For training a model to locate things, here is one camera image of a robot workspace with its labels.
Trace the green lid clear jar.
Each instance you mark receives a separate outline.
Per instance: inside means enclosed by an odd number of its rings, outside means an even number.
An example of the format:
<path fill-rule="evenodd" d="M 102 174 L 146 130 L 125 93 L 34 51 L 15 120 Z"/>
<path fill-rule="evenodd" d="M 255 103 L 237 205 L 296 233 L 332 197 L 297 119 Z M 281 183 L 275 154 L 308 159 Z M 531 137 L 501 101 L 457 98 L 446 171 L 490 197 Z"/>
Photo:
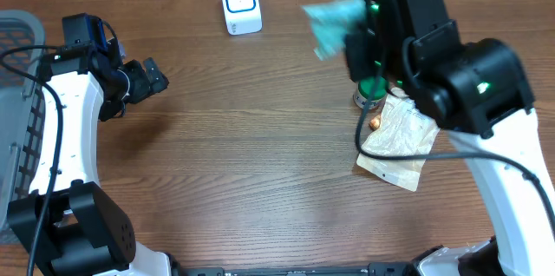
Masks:
<path fill-rule="evenodd" d="M 376 87 L 372 99 L 369 99 L 372 88 Z M 379 106 L 381 100 L 388 94 L 389 83 L 380 78 L 378 82 L 375 78 L 368 78 L 361 80 L 356 84 L 356 90 L 353 94 L 353 101 L 359 108 L 364 108 L 366 104 L 369 105 L 369 109 L 375 109 Z"/>

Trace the mint green wipes pack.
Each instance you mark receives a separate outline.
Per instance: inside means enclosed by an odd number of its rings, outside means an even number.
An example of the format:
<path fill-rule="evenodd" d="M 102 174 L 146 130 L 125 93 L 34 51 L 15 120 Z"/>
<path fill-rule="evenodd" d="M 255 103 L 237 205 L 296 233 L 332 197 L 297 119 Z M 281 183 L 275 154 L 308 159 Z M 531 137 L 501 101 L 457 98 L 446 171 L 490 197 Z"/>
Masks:
<path fill-rule="evenodd" d="M 321 61 L 342 52 L 345 49 L 345 37 L 366 20 L 364 0 L 335 0 L 304 5 L 302 9 L 317 41 L 314 52 Z"/>

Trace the orange tissue pack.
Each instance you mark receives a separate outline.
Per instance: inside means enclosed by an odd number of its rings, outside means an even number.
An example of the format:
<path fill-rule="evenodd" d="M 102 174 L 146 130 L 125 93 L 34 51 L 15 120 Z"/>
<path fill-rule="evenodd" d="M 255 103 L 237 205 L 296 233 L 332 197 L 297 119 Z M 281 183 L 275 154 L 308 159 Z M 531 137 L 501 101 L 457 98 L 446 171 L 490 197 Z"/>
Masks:
<path fill-rule="evenodd" d="M 382 116 L 381 115 L 376 115 L 374 118 L 372 118 L 369 121 L 369 128 L 372 131 L 376 131 L 377 129 L 380 128 L 381 124 L 382 124 Z"/>

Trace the clear bag bread package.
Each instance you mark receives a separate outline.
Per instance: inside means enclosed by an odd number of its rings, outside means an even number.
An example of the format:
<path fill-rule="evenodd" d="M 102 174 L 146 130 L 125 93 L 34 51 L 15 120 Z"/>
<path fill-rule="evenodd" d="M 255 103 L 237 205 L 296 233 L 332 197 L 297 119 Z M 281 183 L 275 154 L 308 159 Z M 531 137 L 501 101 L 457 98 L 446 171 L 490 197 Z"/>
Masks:
<path fill-rule="evenodd" d="M 379 128 L 370 133 L 362 149 L 371 154 L 395 156 L 429 154 L 440 129 L 415 107 L 402 89 L 393 88 L 382 107 Z M 360 154 L 356 165 L 378 178 L 414 192 L 424 160 L 378 161 Z"/>

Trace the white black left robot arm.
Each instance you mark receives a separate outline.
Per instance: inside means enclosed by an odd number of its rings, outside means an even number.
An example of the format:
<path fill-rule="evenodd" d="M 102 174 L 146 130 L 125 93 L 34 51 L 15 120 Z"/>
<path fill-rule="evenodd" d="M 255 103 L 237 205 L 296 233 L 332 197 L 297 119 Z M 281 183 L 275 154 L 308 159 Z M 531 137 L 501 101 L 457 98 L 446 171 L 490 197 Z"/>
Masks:
<path fill-rule="evenodd" d="M 168 80 L 153 59 L 127 61 L 98 16 L 66 16 L 62 33 L 51 46 L 34 15 L 1 14 L 1 239 L 25 248 L 28 273 L 180 276 L 172 255 L 135 238 L 96 156 L 99 123 Z"/>

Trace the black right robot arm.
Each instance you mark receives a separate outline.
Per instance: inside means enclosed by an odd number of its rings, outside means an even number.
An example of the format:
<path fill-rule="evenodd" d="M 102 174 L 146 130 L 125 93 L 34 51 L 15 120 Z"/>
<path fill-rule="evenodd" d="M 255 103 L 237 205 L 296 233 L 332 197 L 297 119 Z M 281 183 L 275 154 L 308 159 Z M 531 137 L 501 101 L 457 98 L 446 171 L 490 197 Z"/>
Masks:
<path fill-rule="evenodd" d="M 346 38 L 350 78 L 400 82 L 447 131 L 493 225 L 476 246 L 436 246 L 409 262 L 371 263 L 371 275 L 551 275 L 554 187 L 539 142 L 534 96 L 518 56 L 487 38 L 463 43 L 444 0 L 362 0 Z"/>

